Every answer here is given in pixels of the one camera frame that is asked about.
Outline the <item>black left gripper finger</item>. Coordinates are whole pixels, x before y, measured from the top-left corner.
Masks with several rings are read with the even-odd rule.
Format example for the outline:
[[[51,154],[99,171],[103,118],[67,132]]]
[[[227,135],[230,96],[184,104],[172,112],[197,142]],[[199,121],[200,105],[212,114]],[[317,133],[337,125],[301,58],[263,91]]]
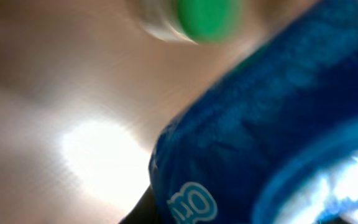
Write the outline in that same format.
[[[148,187],[131,212],[119,224],[162,224],[162,217],[151,187]]]

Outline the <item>blue Oreo cookie pack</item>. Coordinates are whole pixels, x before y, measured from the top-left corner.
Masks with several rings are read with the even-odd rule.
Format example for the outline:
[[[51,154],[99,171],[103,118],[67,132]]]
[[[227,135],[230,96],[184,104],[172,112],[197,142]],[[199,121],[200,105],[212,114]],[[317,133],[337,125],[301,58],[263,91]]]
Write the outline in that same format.
[[[157,223],[358,223],[358,1],[321,1],[160,135]]]

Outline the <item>green lid white jar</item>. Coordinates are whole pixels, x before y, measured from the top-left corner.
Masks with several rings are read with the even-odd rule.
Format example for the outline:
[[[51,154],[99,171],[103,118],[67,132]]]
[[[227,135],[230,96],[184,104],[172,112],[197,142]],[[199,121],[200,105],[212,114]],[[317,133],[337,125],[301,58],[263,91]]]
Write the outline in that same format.
[[[173,42],[220,42],[235,32],[244,1],[140,0],[139,20],[150,35]]]

